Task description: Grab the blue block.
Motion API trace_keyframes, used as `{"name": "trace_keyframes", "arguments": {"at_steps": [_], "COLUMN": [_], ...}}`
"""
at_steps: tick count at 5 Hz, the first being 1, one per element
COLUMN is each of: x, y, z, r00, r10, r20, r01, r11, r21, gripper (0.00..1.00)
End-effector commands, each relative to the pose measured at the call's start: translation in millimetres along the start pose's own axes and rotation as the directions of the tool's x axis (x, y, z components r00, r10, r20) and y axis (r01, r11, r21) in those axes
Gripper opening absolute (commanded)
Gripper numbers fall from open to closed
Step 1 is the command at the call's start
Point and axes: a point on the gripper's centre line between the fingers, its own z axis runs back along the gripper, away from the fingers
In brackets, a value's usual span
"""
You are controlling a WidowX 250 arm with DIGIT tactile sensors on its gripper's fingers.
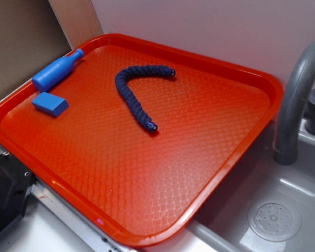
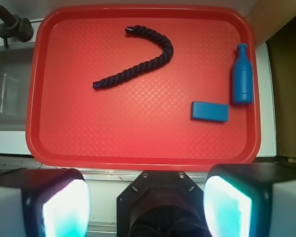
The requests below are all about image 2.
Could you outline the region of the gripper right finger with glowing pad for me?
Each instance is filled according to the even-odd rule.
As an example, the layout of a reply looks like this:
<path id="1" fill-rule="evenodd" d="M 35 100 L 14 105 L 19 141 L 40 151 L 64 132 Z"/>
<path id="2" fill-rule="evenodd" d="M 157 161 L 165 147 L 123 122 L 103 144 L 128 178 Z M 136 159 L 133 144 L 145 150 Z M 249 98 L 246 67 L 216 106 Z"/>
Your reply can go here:
<path id="1" fill-rule="evenodd" d="M 217 164 L 203 206 L 214 237 L 296 237 L 296 163 Z"/>

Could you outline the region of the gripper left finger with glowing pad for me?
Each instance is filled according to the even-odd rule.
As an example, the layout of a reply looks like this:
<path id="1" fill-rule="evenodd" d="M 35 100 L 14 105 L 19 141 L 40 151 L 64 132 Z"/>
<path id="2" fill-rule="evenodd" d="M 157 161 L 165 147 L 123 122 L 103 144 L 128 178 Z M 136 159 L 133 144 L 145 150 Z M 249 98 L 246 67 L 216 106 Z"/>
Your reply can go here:
<path id="1" fill-rule="evenodd" d="M 76 169 L 0 169 L 0 237 L 84 237 L 90 211 Z"/>

